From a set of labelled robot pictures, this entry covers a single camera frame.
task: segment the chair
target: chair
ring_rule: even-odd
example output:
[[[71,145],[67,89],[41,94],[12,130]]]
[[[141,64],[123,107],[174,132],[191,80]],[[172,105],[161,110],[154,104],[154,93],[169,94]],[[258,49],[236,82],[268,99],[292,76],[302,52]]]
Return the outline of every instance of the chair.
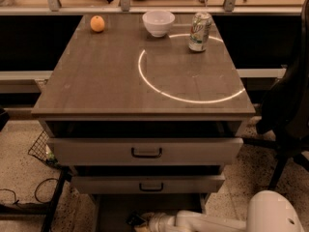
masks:
[[[10,116],[5,109],[0,107],[0,131],[4,128],[4,126],[7,124]]]
[[[278,162],[268,189],[275,189],[289,158],[309,171],[309,0],[301,11],[301,27],[293,48],[293,62],[266,92],[261,103],[258,134],[273,131],[275,141],[243,138],[245,144],[273,149]]]

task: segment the drawer front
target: drawer front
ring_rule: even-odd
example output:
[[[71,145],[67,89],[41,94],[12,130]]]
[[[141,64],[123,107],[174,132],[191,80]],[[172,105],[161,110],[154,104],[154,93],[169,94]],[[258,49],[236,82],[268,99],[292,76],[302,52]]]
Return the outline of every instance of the drawer front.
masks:
[[[229,164],[241,138],[50,138],[49,148],[62,165]]]
[[[208,193],[218,192],[224,175],[207,177],[73,177],[71,184],[81,193]]]

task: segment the wire basket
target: wire basket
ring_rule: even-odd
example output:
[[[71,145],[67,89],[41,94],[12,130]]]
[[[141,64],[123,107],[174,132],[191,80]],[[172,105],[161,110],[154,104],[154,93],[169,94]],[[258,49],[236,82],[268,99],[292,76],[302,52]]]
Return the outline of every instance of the wire basket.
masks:
[[[46,131],[43,130],[35,143],[29,149],[28,155],[36,158],[37,160],[51,168],[63,169],[63,167],[58,163],[58,160],[56,160],[52,152],[47,151],[46,145],[48,139],[49,136],[47,135]]]

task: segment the white bowl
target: white bowl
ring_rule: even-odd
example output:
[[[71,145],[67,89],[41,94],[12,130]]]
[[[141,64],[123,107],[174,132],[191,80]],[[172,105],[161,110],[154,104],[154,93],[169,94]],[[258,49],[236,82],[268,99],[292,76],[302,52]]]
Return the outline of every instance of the white bowl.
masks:
[[[163,37],[173,26],[175,16],[168,11],[149,11],[143,14],[144,25],[154,37]]]

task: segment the speckled floor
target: speckled floor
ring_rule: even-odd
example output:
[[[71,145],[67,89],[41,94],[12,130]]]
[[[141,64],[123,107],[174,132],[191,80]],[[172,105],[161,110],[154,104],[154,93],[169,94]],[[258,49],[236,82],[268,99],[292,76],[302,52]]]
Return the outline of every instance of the speckled floor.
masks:
[[[10,121],[0,132],[0,189],[15,192],[19,203],[48,201],[55,187],[59,171],[47,167],[28,155],[42,128],[31,118],[27,109],[9,109]],[[250,121],[245,134],[256,136]],[[226,181],[218,193],[213,193],[206,204],[207,213],[222,218],[246,220],[247,205],[251,197],[265,189],[276,159],[270,150],[244,145],[232,165],[224,169]],[[309,231],[309,173],[291,160],[280,179],[277,190],[294,205],[305,231]],[[13,204],[14,194],[0,190],[0,203]],[[91,231],[95,206],[87,195],[79,194],[68,183],[60,198],[51,231]],[[1,232],[41,231],[43,217],[0,217]]]

